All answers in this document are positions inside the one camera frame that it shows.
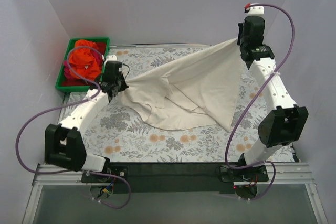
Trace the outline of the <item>cream t shirt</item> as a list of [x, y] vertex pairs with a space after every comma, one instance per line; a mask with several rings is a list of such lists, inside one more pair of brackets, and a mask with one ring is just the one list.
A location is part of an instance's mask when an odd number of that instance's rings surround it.
[[231, 39], [129, 80], [121, 103], [158, 129], [219, 124], [230, 131], [243, 68], [237, 39]]

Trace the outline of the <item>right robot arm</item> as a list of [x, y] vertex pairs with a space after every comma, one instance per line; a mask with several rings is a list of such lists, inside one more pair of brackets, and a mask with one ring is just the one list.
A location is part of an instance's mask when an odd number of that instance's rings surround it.
[[258, 140], [243, 153], [232, 178], [267, 181], [265, 161], [276, 151], [299, 139], [308, 118], [308, 110], [298, 106], [276, 71], [275, 56], [263, 43], [265, 20], [247, 16], [239, 24], [238, 45], [241, 58], [257, 80], [267, 106], [267, 116], [258, 126]]

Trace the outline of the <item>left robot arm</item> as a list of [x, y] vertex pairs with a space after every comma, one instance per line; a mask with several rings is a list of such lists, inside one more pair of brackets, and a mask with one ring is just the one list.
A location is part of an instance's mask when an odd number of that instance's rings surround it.
[[100, 182], [111, 178], [107, 159], [86, 151], [83, 137], [89, 125], [119, 92], [128, 88], [122, 73], [123, 63], [107, 60], [104, 73], [99, 75], [100, 90], [92, 85], [85, 102], [58, 125], [50, 124], [45, 130], [45, 162], [71, 171], [90, 170]]

